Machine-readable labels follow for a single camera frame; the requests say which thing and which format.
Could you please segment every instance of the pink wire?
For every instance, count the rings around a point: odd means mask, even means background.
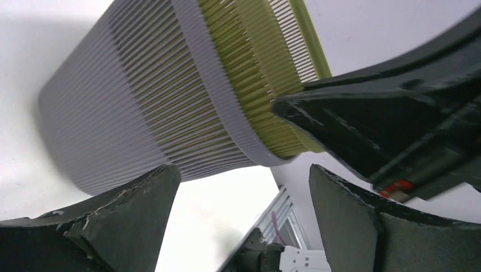
[[[276,238],[281,240],[282,245],[287,245],[287,243],[284,241],[282,238],[281,232],[279,231],[279,227],[277,225],[277,218],[276,218],[276,212],[272,211],[271,213],[271,218],[272,218],[272,224],[274,225],[274,231],[276,232]]]

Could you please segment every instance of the cable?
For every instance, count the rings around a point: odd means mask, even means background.
[[[272,218],[272,224],[274,225],[274,231],[276,232],[276,238],[281,240],[282,245],[287,245],[287,243],[284,241],[282,238],[281,232],[279,231],[279,227],[277,225],[277,218],[276,218],[276,212],[272,211],[271,213],[271,218]]]

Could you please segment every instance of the robotic claw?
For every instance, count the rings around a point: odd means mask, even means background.
[[[480,84],[478,10],[401,57],[275,101],[275,114],[378,194],[313,165],[325,252],[266,245],[254,229],[219,271],[481,271],[480,224],[399,204],[462,182],[481,189]],[[179,183],[177,167],[162,165],[76,205],[0,222],[1,270],[154,271]]]

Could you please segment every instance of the purple cable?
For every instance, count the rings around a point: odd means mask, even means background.
[[[281,232],[279,231],[279,227],[277,225],[277,218],[276,218],[276,212],[275,211],[272,211],[271,213],[271,218],[272,218],[272,224],[274,225],[274,231],[276,232],[276,237],[279,238],[279,240],[281,240],[281,243],[283,245],[287,245],[287,243],[284,241],[284,239],[282,238],[282,235],[281,235]]]

